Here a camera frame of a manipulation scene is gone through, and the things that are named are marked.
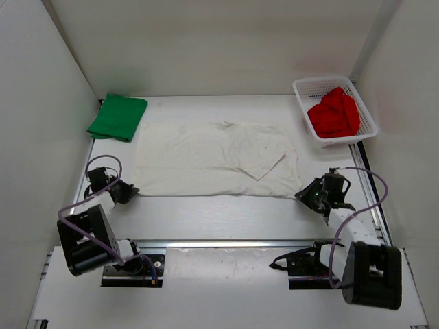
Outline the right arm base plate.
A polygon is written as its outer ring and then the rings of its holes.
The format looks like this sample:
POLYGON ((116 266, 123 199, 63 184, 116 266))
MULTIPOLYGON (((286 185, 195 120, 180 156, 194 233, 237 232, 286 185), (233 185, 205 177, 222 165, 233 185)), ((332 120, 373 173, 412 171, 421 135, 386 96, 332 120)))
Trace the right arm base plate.
POLYGON ((344 289, 343 275, 348 252, 340 246, 334 251, 332 268, 329 267, 331 245, 313 245, 277 257, 272 269, 286 271, 290 290, 344 289))

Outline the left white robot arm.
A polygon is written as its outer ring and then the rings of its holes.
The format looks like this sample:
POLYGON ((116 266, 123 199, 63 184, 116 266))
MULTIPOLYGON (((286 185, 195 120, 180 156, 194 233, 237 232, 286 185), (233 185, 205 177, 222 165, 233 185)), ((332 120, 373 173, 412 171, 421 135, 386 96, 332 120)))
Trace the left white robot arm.
POLYGON ((130 239, 117 240, 108 220, 111 210, 117 204, 128 204, 139 189, 107 170, 98 167, 87 172, 90 184, 84 192, 84 203, 57 222, 67 267, 74 276, 105 265, 133 276, 144 266, 136 243, 130 239))

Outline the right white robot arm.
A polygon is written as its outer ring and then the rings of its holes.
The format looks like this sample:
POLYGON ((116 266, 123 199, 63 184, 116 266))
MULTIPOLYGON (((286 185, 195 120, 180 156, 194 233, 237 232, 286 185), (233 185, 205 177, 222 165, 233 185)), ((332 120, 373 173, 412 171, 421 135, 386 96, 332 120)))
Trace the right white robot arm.
POLYGON ((350 187, 350 180, 330 168, 295 194, 334 229, 335 236, 280 255, 270 268, 287 272, 291 290, 339 289, 347 304, 397 310, 403 299, 401 253, 371 234, 357 218, 372 207, 358 210, 346 202, 350 187))

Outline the white t shirt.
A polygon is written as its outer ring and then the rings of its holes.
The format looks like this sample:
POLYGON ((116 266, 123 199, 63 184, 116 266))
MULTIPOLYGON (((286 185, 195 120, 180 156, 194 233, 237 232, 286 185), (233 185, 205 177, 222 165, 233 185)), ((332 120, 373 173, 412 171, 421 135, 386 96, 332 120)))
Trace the white t shirt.
POLYGON ((142 125, 132 182, 144 197, 247 195, 294 198, 295 149, 279 125, 142 125))

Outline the green t shirt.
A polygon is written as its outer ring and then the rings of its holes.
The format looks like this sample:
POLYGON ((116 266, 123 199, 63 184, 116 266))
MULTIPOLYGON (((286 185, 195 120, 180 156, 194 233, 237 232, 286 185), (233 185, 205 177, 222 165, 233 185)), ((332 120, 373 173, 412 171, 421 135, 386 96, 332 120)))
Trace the green t shirt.
POLYGON ((108 93, 87 132, 94 139, 113 138, 130 142, 147 105, 148 102, 144 99, 108 93))

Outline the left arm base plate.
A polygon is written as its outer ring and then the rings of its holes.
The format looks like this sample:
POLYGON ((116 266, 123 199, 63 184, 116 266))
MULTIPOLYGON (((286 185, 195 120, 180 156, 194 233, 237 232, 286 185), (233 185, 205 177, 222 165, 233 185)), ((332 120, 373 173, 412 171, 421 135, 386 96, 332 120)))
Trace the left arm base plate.
POLYGON ((152 263, 144 258, 131 260, 126 265, 106 265, 101 286, 114 288, 161 288, 165 272, 164 249, 142 249, 152 263))

